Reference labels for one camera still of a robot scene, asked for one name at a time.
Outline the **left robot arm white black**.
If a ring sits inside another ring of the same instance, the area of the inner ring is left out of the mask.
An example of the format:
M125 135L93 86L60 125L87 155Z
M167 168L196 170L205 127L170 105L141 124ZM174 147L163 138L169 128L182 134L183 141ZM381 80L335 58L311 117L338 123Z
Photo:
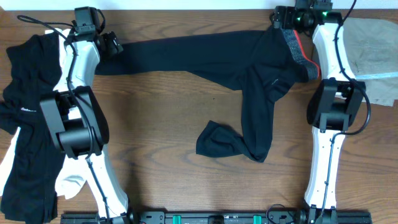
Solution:
M59 33L62 76L40 108L55 148L79 174L87 172L98 212L65 213L61 222L138 223L109 160L109 127L92 90L97 65L123 48L114 32L104 32L99 9L78 7L74 13L72 28Z

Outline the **black leggings grey red waistband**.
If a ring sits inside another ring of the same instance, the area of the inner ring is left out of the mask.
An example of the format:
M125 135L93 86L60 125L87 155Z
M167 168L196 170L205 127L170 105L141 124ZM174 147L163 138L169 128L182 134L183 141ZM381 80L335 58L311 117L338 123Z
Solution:
M97 75L189 72L243 94L242 133L208 122L196 143L206 157L245 155L265 161L272 144L274 106L295 83L318 78L319 66L294 30L241 30L133 42L101 62Z

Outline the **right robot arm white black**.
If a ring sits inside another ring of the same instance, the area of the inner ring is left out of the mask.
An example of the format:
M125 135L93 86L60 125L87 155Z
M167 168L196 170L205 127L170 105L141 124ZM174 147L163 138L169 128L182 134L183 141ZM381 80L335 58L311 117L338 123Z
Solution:
M321 82L307 107L312 126L313 152L304 206L294 210L273 205L267 223L371 223L371 214L337 210L336 178L340 151L362 102L369 103L364 82L351 71L343 41L346 16L332 10L331 1L297 1L277 6L270 16L273 27L284 32L308 33L315 45Z

